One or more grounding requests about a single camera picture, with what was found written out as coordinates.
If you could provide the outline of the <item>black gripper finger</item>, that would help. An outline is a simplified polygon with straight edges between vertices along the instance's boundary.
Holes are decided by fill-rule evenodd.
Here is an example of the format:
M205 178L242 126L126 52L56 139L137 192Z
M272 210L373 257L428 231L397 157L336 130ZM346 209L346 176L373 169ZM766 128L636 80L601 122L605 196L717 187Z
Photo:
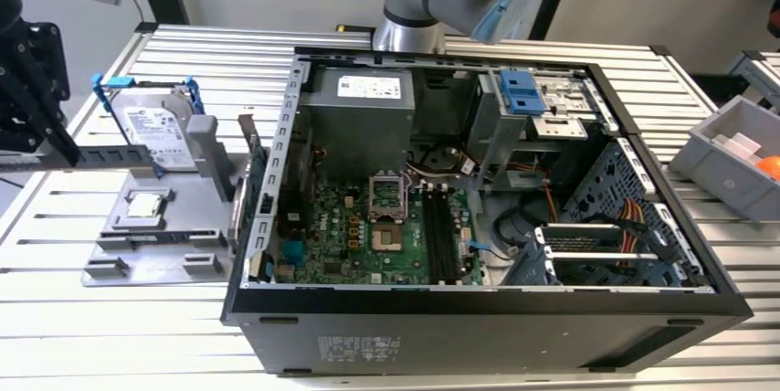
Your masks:
M78 148L65 129L61 104L70 98L61 33L53 23L22 23L24 38L17 46L24 87L30 96L33 127L49 143L57 163L78 161Z
M61 165L29 116L30 96L20 72L1 67L1 165Z

